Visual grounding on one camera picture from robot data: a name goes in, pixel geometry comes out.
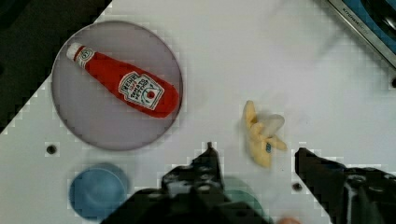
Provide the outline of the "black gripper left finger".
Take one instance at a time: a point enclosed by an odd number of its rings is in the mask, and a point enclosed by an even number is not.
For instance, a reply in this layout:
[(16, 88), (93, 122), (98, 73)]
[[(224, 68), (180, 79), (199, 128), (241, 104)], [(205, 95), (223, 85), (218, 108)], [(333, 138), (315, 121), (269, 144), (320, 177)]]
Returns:
[(158, 189), (141, 189), (101, 224), (271, 224), (245, 202), (224, 193), (218, 152), (207, 149), (189, 165), (162, 177)]

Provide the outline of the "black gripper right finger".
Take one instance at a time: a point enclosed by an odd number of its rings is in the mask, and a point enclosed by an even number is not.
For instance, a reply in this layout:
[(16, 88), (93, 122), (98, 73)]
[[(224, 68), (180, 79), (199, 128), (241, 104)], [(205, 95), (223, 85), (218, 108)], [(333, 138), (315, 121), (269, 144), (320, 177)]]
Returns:
[(294, 154), (302, 179), (332, 224), (396, 224), (395, 176), (373, 167), (351, 167), (301, 147)]

